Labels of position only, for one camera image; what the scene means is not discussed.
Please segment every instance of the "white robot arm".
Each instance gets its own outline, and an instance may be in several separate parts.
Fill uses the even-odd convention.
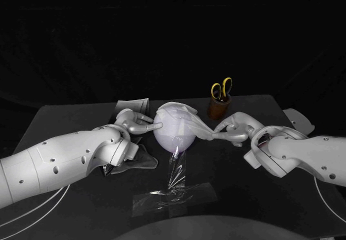
[[[133,160],[139,146],[130,134],[163,127],[130,109],[117,115],[116,124],[57,136],[18,154],[0,159],[0,209],[38,194],[68,186],[106,164]]]
[[[225,126],[228,132],[220,132]],[[346,187],[346,138],[309,138],[290,127],[264,127],[243,112],[223,121],[215,132],[212,137],[227,139],[237,147],[251,139],[251,151],[244,158],[256,169],[263,166],[282,178],[295,168],[302,168],[319,180]]]

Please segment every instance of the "black table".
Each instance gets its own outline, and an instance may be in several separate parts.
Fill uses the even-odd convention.
[[[150,117],[168,102],[191,105],[198,116],[214,129],[220,121],[207,115],[210,98],[150,101]],[[77,131],[93,130],[109,124],[117,103],[45,106],[39,109],[15,153],[47,139]],[[233,97],[228,117],[236,112],[250,114],[266,126],[287,126],[292,122],[270,95]],[[171,153],[161,147],[153,132],[142,135],[149,153],[158,158],[156,169],[130,169],[104,177],[97,168],[90,176],[76,182],[50,213],[16,240],[26,239],[113,239],[132,229],[163,220],[168,214],[132,217],[133,196],[165,189]],[[228,215],[263,221],[309,238],[346,235],[346,223],[332,214],[319,196],[315,178],[302,169],[279,178],[263,167],[253,169],[244,160],[250,140],[243,147],[231,142],[197,138],[187,152],[187,186],[211,183],[218,201],[188,208],[188,215]],[[346,203],[336,186],[319,182],[331,207],[346,218]],[[34,209],[55,192],[48,192],[0,209],[0,223]],[[0,228],[0,238],[31,225],[50,211],[60,196],[31,215]]]

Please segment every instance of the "brown cup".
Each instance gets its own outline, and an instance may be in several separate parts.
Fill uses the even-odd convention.
[[[208,117],[214,120],[223,119],[225,116],[225,113],[228,111],[230,103],[233,101],[231,95],[227,94],[228,101],[221,102],[218,101],[214,97],[211,97],[211,103],[210,103],[210,108],[208,108]]]

